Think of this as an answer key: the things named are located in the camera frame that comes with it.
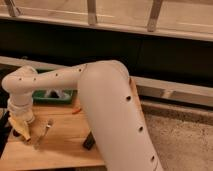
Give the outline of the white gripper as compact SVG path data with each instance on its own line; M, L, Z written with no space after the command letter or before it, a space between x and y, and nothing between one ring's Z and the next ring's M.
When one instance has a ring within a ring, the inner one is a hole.
M13 128L22 127L34 121L35 116L32 111L32 103L26 105L14 104L8 100L7 109L9 110L9 122Z

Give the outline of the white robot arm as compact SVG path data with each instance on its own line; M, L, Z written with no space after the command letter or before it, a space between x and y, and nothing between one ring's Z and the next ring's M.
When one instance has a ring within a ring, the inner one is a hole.
M28 123L34 91L76 90L107 171L163 171L123 63L96 61L41 74L23 66L6 75L2 87L11 114Z

